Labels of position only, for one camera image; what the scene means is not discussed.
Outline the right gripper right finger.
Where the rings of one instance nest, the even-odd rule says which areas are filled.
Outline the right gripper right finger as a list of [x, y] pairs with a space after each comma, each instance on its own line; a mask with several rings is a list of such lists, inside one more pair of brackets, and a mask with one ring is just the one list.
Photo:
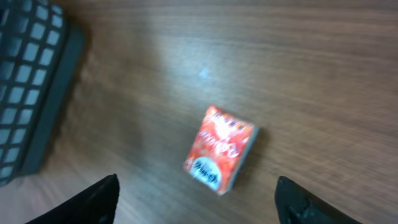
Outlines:
[[360, 224], [286, 176], [280, 176], [275, 205], [281, 224]]

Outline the grey plastic mesh basket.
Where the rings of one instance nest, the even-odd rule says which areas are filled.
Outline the grey plastic mesh basket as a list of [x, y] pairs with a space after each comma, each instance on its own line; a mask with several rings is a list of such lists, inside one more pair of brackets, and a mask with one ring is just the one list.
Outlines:
[[50, 1], [1, 0], [1, 185], [37, 172], [85, 43]]

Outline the small red tissue pack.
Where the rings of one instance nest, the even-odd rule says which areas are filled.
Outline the small red tissue pack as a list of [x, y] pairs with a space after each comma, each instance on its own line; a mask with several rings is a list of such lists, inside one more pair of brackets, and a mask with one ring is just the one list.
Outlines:
[[207, 109], [183, 168], [223, 195], [232, 189], [259, 128], [214, 105]]

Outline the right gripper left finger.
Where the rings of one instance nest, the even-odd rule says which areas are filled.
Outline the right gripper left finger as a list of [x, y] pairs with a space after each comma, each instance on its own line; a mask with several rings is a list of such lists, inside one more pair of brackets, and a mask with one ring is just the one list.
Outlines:
[[108, 175], [27, 224], [113, 224], [119, 192], [117, 175]]

